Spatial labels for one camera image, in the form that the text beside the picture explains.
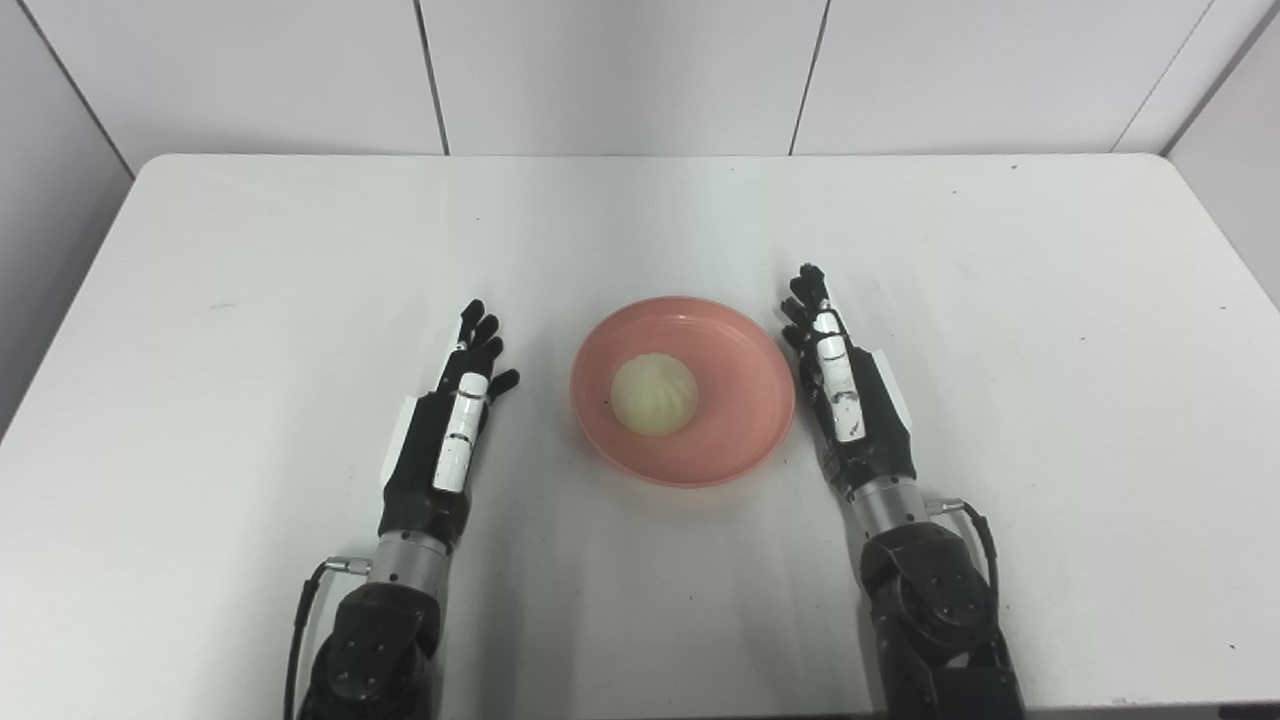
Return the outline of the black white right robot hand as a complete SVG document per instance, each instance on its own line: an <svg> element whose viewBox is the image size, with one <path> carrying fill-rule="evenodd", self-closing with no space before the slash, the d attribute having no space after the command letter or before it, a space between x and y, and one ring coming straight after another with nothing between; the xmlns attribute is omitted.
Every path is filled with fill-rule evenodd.
<svg viewBox="0 0 1280 720"><path fill-rule="evenodd" d="M785 342L797 359L803 396L820 433L820 466L841 493L876 480L916 478L908 425L873 352L855 345L832 302L824 272L800 265L780 305Z"/></svg>

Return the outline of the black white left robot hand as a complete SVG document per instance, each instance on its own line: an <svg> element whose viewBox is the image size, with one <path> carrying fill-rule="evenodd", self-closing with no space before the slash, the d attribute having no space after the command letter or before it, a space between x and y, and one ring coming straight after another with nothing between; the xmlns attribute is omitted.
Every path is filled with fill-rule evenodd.
<svg viewBox="0 0 1280 720"><path fill-rule="evenodd" d="M480 299L460 314L457 340L434 389L413 401L396 465L383 491L379 534L421 534L453 551L471 510L470 468L492 405L520 382L495 370L500 320Z"/></svg>

